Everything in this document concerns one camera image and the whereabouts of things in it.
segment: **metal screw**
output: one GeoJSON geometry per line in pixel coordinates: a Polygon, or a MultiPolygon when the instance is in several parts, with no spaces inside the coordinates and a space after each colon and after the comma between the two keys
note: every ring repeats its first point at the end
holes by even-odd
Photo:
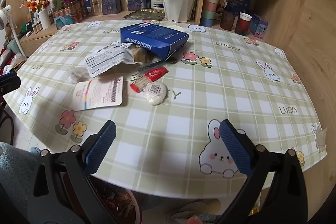
{"type": "Polygon", "coordinates": [[[41,154],[42,157],[44,157],[44,156],[46,156],[48,154],[48,150],[47,149],[43,149],[40,154],[41,154]]]}
{"type": "Polygon", "coordinates": [[[264,152],[266,150],[265,146],[261,145],[261,144],[258,144],[256,147],[255,147],[259,152],[264,152]]]}
{"type": "Polygon", "coordinates": [[[72,152],[77,152],[81,147],[78,144],[75,144],[71,147],[72,152]]]}
{"type": "Polygon", "coordinates": [[[289,153],[291,156],[295,156],[295,155],[296,155],[296,153],[295,153],[295,151],[294,151],[293,149],[289,149],[289,150],[288,150],[288,153],[289,153]]]}

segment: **blue gripper pad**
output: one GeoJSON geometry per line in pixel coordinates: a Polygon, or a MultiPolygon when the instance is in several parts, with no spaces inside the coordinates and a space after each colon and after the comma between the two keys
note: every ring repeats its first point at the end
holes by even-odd
{"type": "Polygon", "coordinates": [[[84,157],[86,164],[84,173],[88,176],[98,171],[98,168],[103,161],[107,151],[116,137],[117,129],[114,122],[110,121],[108,126],[104,129],[91,149],[84,157]]]}
{"type": "Polygon", "coordinates": [[[225,121],[220,123],[219,134],[232,156],[239,172],[250,176],[253,171],[251,164],[252,159],[244,146],[241,144],[240,140],[237,138],[235,132],[233,132],[225,121]]]}

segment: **checkered tablecloth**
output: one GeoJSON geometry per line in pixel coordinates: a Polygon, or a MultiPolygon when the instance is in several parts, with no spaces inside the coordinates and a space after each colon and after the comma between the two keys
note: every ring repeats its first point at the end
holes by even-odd
{"type": "Polygon", "coordinates": [[[169,73],[161,79],[169,89],[162,104],[152,106],[133,92],[126,75],[122,105],[73,114],[74,85],[65,80],[66,72],[83,68],[86,55],[119,42],[120,28],[139,22],[65,26],[19,70],[21,87],[5,100],[52,151],[66,151],[110,119],[117,137],[96,176],[175,198],[223,197],[241,188],[246,176],[237,172],[218,140],[218,121],[226,118],[270,151],[293,147],[303,170],[326,156],[317,150],[312,132],[320,127],[314,106],[282,51],[235,33],[188,24],[153,22],[178,25],[189,33],[189,41],[175,54],[179,61],[167,65],[169,73]]]}

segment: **person's finger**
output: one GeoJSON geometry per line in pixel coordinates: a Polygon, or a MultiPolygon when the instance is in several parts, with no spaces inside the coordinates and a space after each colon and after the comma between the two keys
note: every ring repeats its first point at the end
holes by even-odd
{"type": "Polygon", "coordinates": [[[187,224],[203,224],[203,223],[197,216],[193,216],[188,219],[187,224]]]}

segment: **receipt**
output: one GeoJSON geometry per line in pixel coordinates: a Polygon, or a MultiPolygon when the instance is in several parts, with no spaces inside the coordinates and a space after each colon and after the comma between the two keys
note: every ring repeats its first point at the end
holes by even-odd
{"type": "Polygon", "coordinates": [[[115,45],[106,46],[98,52],[89,54],[84,58],[84,62],[91,78],[120,63],[135,64],[128,49],[115,45]]]}

